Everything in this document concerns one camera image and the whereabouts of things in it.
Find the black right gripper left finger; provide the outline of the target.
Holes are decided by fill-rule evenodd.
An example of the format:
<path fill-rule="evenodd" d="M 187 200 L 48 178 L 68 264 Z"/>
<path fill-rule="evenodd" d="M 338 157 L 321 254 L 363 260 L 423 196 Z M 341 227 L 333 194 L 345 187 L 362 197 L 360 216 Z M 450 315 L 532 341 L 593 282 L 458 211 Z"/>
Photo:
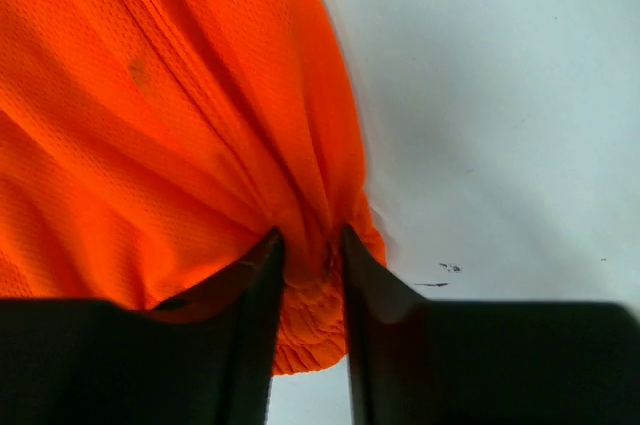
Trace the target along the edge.
<path fill-rule="evenodd" d="M 284 288 L 269 231 L 152 310 L 101 299 L 1 302 L 5 424 L 262 424 Z"/>

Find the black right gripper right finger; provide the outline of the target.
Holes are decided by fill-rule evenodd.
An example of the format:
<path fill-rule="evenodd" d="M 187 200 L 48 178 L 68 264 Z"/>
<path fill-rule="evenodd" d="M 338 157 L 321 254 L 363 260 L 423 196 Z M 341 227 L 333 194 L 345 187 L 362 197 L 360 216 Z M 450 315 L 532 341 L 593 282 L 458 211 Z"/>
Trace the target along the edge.
<path fill-rule="evenodd" d="M 429 300 L 341 237 L 357 424 L 635 424 L 639 324 L 612 303 Z"/>

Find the orange mesh shorts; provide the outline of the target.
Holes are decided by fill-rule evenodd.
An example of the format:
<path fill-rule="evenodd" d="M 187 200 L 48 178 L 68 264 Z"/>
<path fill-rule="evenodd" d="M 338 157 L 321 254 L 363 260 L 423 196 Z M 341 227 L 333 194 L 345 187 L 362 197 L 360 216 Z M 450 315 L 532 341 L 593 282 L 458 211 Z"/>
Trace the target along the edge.
<path fill-rule="evenodd" d="M 285 240 L 273 370 L 345 355 L 339 241 L 385 244 L 323 0 L 1 0 L 1 293 L 151 309 Z"/>

